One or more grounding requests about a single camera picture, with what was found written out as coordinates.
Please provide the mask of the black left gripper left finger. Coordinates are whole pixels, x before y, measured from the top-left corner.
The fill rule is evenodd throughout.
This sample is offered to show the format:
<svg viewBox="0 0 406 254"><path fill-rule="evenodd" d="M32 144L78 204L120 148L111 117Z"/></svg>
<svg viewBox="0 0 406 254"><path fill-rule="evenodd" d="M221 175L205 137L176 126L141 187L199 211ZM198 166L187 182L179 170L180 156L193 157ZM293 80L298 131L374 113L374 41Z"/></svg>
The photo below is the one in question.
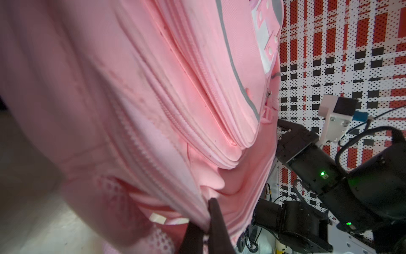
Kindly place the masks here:
<svg viewBox="0 0 406 254"><path fill-rule="evenodd" d="M204 235L205 232L199 226L189 222L178 253L203 254Z"/></svg>

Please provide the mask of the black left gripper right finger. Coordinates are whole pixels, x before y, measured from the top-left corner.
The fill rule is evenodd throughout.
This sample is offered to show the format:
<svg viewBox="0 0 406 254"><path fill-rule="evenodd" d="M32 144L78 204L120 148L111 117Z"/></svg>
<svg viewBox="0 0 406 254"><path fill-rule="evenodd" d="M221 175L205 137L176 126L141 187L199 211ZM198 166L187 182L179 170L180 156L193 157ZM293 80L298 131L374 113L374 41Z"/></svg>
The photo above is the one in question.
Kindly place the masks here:
<svg viewBox="0 0 406 254"><path fill-rule="evenodd" d="M208 239L208 253L235 254L235 250L230 241L230 237L218 201L215 198L211 198L208 203L211 216Z"/></svg>

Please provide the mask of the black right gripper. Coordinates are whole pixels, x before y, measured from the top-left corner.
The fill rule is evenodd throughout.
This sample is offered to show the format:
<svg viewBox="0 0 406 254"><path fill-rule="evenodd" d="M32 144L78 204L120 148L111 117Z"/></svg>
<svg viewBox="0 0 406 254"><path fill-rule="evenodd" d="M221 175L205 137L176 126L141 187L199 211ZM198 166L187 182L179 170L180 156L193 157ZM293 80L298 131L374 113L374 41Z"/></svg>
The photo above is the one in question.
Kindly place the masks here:
<svg viewBox="0 0 406 254"><path fill-rule="evenodd" d="M344 173L332 157L316 143L319 136L304 126L278 120L278 127L285 130L278 141L276 157L302 180L306 189L316 194L326 194L344 186Z"/></svg>

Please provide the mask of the pink school backpack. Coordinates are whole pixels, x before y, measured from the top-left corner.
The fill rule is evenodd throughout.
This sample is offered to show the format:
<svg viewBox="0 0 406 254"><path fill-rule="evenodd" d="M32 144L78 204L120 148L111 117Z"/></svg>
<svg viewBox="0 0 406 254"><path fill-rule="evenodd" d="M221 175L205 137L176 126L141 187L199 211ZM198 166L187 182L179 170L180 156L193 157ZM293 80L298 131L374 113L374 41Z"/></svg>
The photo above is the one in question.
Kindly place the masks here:
<svg viewBox="0 0 406 254"><path fill-rule="evenodd" d="M1 99L113 250L235 249L276 156L282 1L2 1Z"/></svg>

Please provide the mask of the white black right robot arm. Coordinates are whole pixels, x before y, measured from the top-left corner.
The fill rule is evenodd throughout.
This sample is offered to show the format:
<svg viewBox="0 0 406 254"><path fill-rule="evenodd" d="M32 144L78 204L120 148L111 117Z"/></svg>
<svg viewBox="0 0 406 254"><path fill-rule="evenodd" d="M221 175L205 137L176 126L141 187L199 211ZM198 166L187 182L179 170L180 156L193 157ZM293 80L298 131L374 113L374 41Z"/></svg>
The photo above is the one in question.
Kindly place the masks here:
<svg viewBox="0 0 406 254"><path fill-rule="evenodd" d="M297 174L305 188L321 200L326 212L303 198L279 205L260 199L252 224L272 233L281 243L303 254L331 253L329 214L337 228L350 235L373 232L378 254L402 254L406 240L406 139L394 127L366 130L350 140L342 151L363 137L390 131L391 146L357 168L346 171L334 158L316 146L318 135L304 126L279 120L285 134L277 145L277 159Z"/></svg>

